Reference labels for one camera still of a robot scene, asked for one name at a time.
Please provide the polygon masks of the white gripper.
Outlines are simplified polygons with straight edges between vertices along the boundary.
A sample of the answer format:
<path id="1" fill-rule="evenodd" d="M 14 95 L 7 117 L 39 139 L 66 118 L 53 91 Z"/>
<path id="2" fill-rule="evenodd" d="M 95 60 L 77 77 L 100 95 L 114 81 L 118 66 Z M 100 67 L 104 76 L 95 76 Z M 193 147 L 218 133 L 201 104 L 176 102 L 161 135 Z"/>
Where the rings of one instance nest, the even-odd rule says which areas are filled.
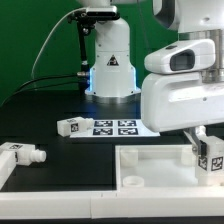
<path id="1" fill-rule="evenodd" d="M 224 83 L 205 83 L 203 73 L 215 63 L 211 39 L 177 41 L 145 57 L 150 74 L 141 93 L 141 120 L 153 132 L 224 122 Z M 195 129 L 185 129 L 195 155 L 206 144 Z"/>

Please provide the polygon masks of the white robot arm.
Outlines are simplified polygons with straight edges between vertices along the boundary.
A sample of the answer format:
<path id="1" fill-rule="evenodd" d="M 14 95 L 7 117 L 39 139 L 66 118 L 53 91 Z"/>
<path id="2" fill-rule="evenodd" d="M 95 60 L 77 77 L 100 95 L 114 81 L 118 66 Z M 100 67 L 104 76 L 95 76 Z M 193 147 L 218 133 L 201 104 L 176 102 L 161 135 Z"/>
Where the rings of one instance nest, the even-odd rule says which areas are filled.
<path id="1" fill-rule="evenodd" d="M 141 96 L 141 120 L 153 132 L 224 121 L 224 0 L 150 0 L 146 26 L 156 39 L 142 86 L 129 61 L 129 27 L 116 5 L 136 0 L 77 0 L 95 20 L 96 59 L 85 95 L 102 102 Z"/>

